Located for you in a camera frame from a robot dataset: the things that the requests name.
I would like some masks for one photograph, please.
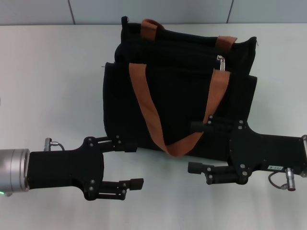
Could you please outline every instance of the zipper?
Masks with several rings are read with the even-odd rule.
[[[220,64],[220,70],[221,70],[221,71],[225,71],[225,58],[224,58],[223,56],[221,56],[221,55],[218,55],[218,56],[216,57],[216,59],[219,60],[219,61],[221,62],[221,64]]]

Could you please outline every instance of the black fabric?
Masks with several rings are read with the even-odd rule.
[[[216,62],[217,55],[221,55],[226,60],[227,71],[249,74],[256,54],[256,37],[234,43],[231,51],[226,54],[215,48],[217,37],[202,37],[157,28],[156,40],[152,42],[142,39],[140,33],[141,24],[128,23],[128,18],[122,17],[121,44],[115,52],[116,62],[165,65],[166,59],[180,59],[187,68],[205,69],[204,63]]]
[[[104,123],[107,136],[138,147],[160,150],[152,141],[134,94],[129,63],[147,64],[146,80],[160,116],[165,144],[190,134],[191,121],[205,114],[213,69],[219,69],[216,56],[226,59],[229,84],[214,116],[229,120],[248,118],[257,78],[249,76],[256,38],[233,45],[229,53],[215,48],[216,37],[201,37],[157,30],[156,41],[140,36],[141,25],[122,18],[121,44],[115,63],[106,63],[103,86]],[[187,155],[226,161],[229,138],[204,134]]]

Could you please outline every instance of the white surface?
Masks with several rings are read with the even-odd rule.
[[[226,23],[231,0],[71,0],[76,24],[120,24],[122,16],[140,23]]]
[[[72,24],[67,0],[0,0],[0,25]]]
[[[229,23],[307,23],[306,0],[235,0]]]
[[[249,124],[264,134],[307,133],[307,24],[167,25],[205,36],[258,37],[252,75],[258,77]],[[105,134],[102,84],[114,60],[121,26],[0,27],[0,149],[43,149],[44,138],[66,149]],[[0,229],[24,230],[305,230],[307,180],[295,192],[273,188],[268,173],[247,185],[206,185],[187,173],[191,157],[139,149],[105,154],[105,180],[143,177],[125,201],[88,202],[77,188],[0,196]],[[277,175],[276,183],[284,176]]]

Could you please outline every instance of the brown strap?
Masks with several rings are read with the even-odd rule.
[[[145,72],[145,64],[129,64],[129,73],[133,90],[139,102],[150,136],[154,143],[163,151],[172,156],[183,156],[194,148],[201,138],[202,133],[193,133],[171,145],[165,145],[160,117],[150,96]],[[229,75],[230,73],[227,71],[213,71],[206,112],[203,119],[204,123],[208,121],[209,115],[214,114],[217,106],[221,102],[228,86]]]
[[[235,43],[236,40],[237,40],[236,37],[218,36],[215,43],[215,47],[225,52],[229,52],[231,50],[233,43]]]
[[[141,24],[141,37],[154,41],[157,28],[164,30],[164,27],[160,23],[151,19],[144,19]]]

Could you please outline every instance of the label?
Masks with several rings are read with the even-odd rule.
[[[283,170],[283,167],[282,166],[269,165],[268,169]]]

